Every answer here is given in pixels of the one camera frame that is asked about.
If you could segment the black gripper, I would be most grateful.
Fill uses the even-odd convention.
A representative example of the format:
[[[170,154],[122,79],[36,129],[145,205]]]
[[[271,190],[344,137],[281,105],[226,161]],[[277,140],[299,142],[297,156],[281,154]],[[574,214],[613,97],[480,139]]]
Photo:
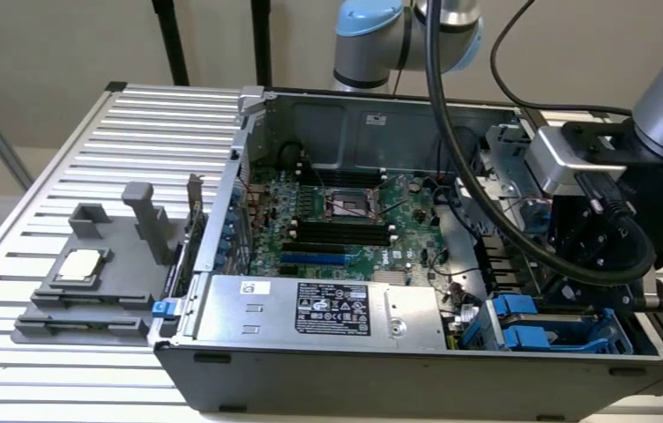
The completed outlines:
[[[633,167],[619,180],[584,174],[586,194],[557,196],[550,239],[556,254],[615,283],[548,273],[548,303],[564,309],[663,309],[663,166]]]

